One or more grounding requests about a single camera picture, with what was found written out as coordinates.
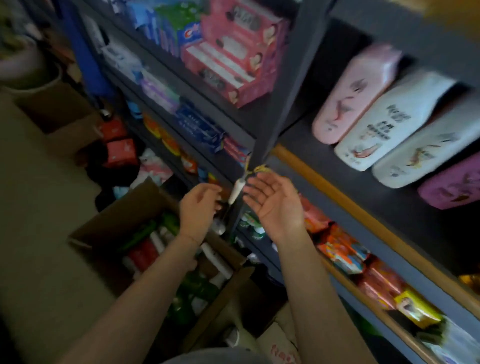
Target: purple bottle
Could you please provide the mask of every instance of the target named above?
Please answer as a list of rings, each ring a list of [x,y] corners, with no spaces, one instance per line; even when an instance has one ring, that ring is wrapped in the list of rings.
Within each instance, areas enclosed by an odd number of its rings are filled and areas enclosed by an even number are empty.
[[[480,200],[480,152],[426,180],[418,192],[440,210]]]

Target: floor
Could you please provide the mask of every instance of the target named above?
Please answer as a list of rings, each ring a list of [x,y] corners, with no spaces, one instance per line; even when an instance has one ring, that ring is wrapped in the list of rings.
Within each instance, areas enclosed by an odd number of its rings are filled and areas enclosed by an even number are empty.
[[[0,313],[25,363],[52,363],[114,301],[65,243],[99,188],[4,95],[0,110]]]

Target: open cardboard box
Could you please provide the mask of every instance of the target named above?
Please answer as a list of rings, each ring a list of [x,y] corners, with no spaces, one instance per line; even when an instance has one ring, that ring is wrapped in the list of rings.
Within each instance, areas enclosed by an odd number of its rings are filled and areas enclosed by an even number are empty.
[[[178,202],[151,179],[137,186],[90,221],[69,235],[69,242],[101,276],[107,286],[120,295],[132,283],[132,277],[115,255],[140,225],[157,218],[165,210],[178,214]],[[242,267],[246,258],[213,232],[205,239],[235,271],[217,298],[198,317],[195,326],[183,337],[176,337],[175,328],[166,320],[156,343],[165,358],[188,352],[222,309],[236,295],[253,273],[253,267]],[[199,267],[207,276],[215,275],[216,268],[206,259]]]
[[[12,94],[15,104],[45,134],[49,151],[68,157],[100,138],[102,122],[95,109],[60,79]]]

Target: hand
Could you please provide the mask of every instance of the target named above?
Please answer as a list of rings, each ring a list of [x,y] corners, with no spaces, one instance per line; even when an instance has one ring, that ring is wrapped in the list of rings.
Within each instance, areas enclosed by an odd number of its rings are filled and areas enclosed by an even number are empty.
[[[305,234],[300,198],[288,178],[260,172],[247,182],[243,200],[257,214],[275,244],[295,241]]]
[[[213,216],[222,208],[216,203],[221,200],[221,190],[222,187],[216,184],[200,183],[182,198],[179,235],[189,237],[199,245],[202,243]]]

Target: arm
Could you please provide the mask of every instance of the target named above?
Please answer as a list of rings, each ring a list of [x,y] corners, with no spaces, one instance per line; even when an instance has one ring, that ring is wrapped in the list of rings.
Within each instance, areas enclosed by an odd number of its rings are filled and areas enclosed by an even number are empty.
[[[178,236],[59,364],[135,364],[144,360],[212,223],[220,190],[204,183],[185,195],[180,202]]]
[[[244,201],[278,247],[303,364],[375,364],[305,229],[293,184],[274,173],[248,183]]]

